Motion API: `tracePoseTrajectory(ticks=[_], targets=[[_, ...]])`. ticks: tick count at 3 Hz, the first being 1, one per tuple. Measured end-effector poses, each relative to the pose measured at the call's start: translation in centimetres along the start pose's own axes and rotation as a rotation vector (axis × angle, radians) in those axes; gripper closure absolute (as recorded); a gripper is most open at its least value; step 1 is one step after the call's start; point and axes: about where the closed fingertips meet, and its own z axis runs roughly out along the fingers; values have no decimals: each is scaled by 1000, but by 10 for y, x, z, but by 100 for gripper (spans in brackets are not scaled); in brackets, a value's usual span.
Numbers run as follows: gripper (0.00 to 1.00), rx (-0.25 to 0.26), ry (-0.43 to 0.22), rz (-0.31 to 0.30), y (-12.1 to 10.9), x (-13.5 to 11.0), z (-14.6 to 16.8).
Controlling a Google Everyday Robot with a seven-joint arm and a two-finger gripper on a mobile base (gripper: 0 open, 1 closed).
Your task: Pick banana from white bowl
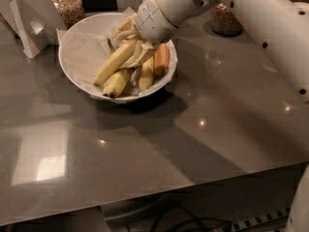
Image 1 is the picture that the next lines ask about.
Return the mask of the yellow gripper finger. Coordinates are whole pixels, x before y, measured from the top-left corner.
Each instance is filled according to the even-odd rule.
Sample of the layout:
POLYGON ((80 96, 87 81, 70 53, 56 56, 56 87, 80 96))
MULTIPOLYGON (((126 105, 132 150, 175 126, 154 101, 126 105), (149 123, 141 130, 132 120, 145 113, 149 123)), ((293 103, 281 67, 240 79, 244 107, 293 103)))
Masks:
POLYGON ((122 65, 122 69, 137 68, 149 60, 157 51, 157 43, 138 41, 133 54, 122 65))
POLYGON ((123 44, 136 43, 140 40, 140 35, 137 29, 137 14, 129 15, 125 20, 116 28, 113 33, 113 41, 116 46, 123 44))

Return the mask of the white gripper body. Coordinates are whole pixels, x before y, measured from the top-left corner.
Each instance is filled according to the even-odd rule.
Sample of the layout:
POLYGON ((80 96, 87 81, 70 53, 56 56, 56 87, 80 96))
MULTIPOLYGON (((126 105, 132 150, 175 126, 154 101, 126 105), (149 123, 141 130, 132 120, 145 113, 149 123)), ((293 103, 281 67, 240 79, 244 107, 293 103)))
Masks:
POLYGON ((140 36, 151 44, 165 44, 173 37, 176 27, 165 17, 156 0, 146 0, 136 13, 140 36))

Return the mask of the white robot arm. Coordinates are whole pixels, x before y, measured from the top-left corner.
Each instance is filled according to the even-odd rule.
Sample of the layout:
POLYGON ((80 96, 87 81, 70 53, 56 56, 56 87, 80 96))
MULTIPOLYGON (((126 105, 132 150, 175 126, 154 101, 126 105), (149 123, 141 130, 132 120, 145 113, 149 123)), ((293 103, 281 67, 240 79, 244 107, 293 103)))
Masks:
POLYGON ((120 24, 114 38, 138 35, 135 66, 168 42, 189 18, 217 3, 227 6, 240 25, 305 103, 309 102, 309 14, 290 0, 144 0, 120 24))

